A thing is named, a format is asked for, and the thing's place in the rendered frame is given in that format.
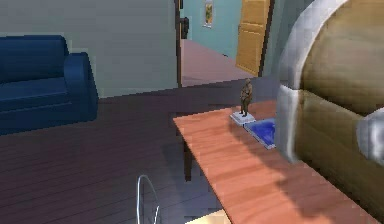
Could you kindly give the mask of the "blue sofa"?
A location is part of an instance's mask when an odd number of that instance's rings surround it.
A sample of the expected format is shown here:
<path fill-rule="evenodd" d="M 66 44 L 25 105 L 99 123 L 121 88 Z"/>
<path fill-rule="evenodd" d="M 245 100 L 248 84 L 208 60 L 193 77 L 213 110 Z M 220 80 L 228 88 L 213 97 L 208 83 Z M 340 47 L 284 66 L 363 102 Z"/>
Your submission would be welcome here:
<path fill-rule="evenodd" d="M 87 53 L 61 35 L 0 37 L 0 136 L 91 121 L 98 93 Z"/>

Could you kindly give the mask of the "brown statuette on white base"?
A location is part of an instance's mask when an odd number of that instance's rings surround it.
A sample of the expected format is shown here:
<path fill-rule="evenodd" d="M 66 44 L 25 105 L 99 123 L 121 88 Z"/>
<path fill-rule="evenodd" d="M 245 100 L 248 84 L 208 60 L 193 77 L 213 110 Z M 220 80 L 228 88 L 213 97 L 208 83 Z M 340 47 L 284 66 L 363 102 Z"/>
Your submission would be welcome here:
<path fill-rule="evenodd" d="M 239 126 L 255 121 L 255 118 L 249 113 L 249 105 L 253 97 L 253 87 L 251 79 L 247 78 L 240 92 L 240 111 L 230 115 L 231 119 Z"/>

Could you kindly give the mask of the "orange wooden table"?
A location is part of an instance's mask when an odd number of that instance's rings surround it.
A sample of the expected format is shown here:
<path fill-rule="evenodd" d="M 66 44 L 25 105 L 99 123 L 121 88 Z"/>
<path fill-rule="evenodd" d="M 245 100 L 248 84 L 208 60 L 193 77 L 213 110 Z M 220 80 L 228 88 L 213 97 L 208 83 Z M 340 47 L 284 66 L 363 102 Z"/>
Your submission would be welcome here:
<path fill-rule="evenodd" d="M 174 119 L 232 224 L 379 224 L 306 164 L 265 149 L 230 118 L 238 109 Z"/>

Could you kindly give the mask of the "dark brown room door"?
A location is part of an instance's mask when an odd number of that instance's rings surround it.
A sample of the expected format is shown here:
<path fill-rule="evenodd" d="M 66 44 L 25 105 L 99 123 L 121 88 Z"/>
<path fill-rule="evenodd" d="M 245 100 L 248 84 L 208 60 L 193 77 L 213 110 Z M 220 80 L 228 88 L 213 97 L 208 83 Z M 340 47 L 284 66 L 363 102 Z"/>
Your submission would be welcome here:
<path fill-rule="evenodd" d="M 181 2 L 181 0 L 174 0 L 174 4 L 175 4 L 175 32 L 176 32 L 176 57 L 177 57 L 176 63 L 177 63 L 177 85 L 178 85 L 178 88 L 182 87 L 180 2 Z"/>

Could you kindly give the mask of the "framed wall picture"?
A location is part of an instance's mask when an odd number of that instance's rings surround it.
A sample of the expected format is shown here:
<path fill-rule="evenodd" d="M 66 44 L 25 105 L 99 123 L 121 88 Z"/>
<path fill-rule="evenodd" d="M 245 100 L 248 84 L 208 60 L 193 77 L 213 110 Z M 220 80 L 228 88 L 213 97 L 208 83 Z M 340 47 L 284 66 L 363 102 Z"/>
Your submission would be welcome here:
<path fill-rule="evenodd" d="M 213 0 L 204 0 L 204 27 L 210 28 L 213 21 Z"/>

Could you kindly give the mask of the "brown chest with silver trim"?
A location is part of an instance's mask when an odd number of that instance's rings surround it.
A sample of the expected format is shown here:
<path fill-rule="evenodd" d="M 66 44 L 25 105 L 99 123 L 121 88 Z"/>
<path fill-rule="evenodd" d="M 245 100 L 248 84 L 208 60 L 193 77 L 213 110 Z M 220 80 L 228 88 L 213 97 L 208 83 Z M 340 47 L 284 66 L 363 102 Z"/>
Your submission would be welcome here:
<path fill-rule="evenodd" d="M 313 0 L 278 73 L 277 150 L 384 224 L 384 0 Z"/>

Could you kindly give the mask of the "orange wooden room door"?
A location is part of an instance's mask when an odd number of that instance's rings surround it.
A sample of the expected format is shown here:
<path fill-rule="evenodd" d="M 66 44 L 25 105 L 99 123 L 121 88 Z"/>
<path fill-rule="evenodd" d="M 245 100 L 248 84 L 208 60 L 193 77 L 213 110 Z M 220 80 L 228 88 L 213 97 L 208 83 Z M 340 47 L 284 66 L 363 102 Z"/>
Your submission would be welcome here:
<path fill-rule="evenodd" d="M 259 77 L 274 0 L 242 0 L 236 66 Z"/>

